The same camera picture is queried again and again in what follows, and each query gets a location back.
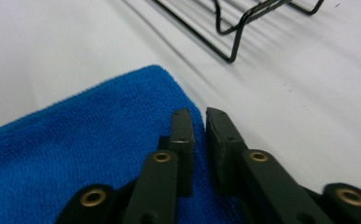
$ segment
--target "terry cloth fabric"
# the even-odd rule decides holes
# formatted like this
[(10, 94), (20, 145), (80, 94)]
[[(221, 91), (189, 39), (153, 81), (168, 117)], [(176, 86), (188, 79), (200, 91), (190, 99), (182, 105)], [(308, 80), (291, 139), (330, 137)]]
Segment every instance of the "terry cloth fabric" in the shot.
[(114, 189), (135, 179), (172, 113), (188, 108), (196, 135), (191, 198), (180, 198), (179, 223), (239, 223), (233, 203), (215, 196), (197, 107), (153, 65), (116, 77), (0, 128), (0, 223), (54, 223), (90, 184)]

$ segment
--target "white surface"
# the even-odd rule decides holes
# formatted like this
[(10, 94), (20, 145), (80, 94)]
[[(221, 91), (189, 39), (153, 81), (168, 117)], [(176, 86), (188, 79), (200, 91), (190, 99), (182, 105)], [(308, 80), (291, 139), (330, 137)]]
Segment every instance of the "white surface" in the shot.
[(244, 29), (234, 64), (127, 2), (0, 0), (0, 126), (155, 63), (301, 185), (361, 188), (360, 1), (327, 0), (313, 17), (280, 7)]

